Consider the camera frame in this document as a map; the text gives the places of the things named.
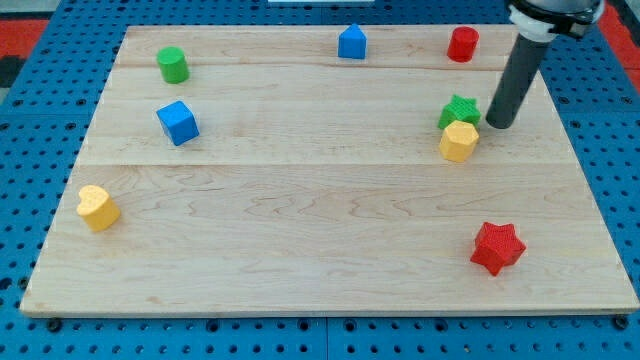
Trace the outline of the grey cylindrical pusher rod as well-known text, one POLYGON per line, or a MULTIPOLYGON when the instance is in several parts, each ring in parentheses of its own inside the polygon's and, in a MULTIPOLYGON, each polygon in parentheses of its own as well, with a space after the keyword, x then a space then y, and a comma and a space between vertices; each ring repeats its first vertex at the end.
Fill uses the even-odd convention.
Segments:
POLYGON ((549 45, 517 36, 486 114, 491 127, 507 129, 514 123, 549 45))

